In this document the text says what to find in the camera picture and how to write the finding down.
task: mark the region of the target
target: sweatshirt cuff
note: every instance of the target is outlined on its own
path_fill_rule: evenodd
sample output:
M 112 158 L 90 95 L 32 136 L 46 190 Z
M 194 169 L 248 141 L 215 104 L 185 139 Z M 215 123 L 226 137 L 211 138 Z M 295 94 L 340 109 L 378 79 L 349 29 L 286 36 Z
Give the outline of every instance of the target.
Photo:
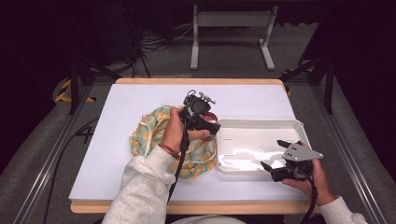
M 319 206 L 318 209 L 326 220 L 326 223 L 345 223 L 346 218 L 352 214 L 344 202 L 343 197 L 338 197 L 331 203 Z
M 158 170 L 168 171 L 170 173 L 169 168 L 175 162 L 175 158 L 157 145 L 148 154 L 146 162 L 151 167 L 156 167 Z

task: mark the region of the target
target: hand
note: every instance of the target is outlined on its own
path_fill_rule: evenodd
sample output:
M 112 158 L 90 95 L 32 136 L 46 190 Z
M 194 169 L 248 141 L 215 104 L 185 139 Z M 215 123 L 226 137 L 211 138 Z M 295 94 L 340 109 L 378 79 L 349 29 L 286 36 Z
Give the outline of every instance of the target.
M 312 163 L 314 165 L 313 177 L 315 180 L 315 186 L 318 190 L 317 205 L 333 202 L 335 197 L 332 195 L 332 192 L 329 189 L 326 173 L 321 167 L 319 159 L 312 160 Z M 301 181 L 294 179 L 284 179 L 282 183 L 299 189 L 309 199 L 312 197 L 312 187 L 308 180 Z
M 183 123 L 181 122 L 179 115 L 180 112 L 183 111 L 183 109 L 183 107 L 171 108 L 170 119 L 166 124 L 165 131 L 163 132 L 162 144 L 169 146 L 177 153 L 180 151 L 180 143 L 184 129 Z M 204 139 L 210 135 L 210 132 L 208 130 L 188 131 L 188 133 L 190 141 L 196 139 Z

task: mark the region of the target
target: person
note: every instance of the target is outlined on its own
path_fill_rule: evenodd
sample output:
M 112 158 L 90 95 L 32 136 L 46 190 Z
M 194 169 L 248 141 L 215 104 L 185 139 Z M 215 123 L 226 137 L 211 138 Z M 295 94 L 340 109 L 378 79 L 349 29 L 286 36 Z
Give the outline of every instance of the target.
M 183 108 L 173 107 L 171 116 L 163 133 L 160 146 L 156 146 L 147 157 L 133 157 L 125 167 L 120 191 L 110 205 L 103 223 L 164 223 L 169 187 L 176 181 L 170 172 L 175 162 L 175 154 L 183 134 L 183 124 L 179 113 Z M 208 131 L 190 131 L 190 140 L 202 139 L 209 135 Z M 327 224 L 332 223 L 366 223 L 364 216 L 352 213 L 342 197 L 334 197 L 329 189 L 328 181 L 319 160 L 313 160 L 313 177 L 318 189 L 317 205 Z M 311 185 L 307 180 L 298 181 L 284 179 L 283 184 L 301 190 L 308 198 L 311 197 Z M 186 217 L 176 224 L 183 223 L 228 223 L 244 222 L 226 216 Z

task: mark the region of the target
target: bracelet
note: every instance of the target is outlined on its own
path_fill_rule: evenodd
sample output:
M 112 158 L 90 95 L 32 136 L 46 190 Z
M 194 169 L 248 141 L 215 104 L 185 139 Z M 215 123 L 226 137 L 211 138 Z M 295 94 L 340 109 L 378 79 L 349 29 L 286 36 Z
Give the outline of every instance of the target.
M 178 155 L 177 152 L 175 152 L 172 148 L 167 146 L 166 144 L 158 144 L 159 147 L 166 148 L 169 152 L 171 152 L 171 155 L 175 157 L 177 160 L 180 159 L 180 156 Z

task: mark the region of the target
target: patterned cloth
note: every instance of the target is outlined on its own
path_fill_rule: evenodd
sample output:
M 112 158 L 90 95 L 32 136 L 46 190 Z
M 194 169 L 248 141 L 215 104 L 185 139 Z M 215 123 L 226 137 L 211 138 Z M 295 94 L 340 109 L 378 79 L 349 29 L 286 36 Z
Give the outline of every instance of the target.
M 134 156 L 145 156 L 163 139 L 163 131 L 170 119 L 171 105 L 163 105 L 156 108 L 150 114 L 143 116 L 136 131 L 129 137 L 131 151 Z M 193 178 L 205 171 L 211 170 L 215 165 L 216 138 L 210 142 L 194 140 L 190 142 L 186 152 L 186 159 L 180 172 L 182 178 Z M 172 165 L 171 170 L 175 172 L 178 161 Z

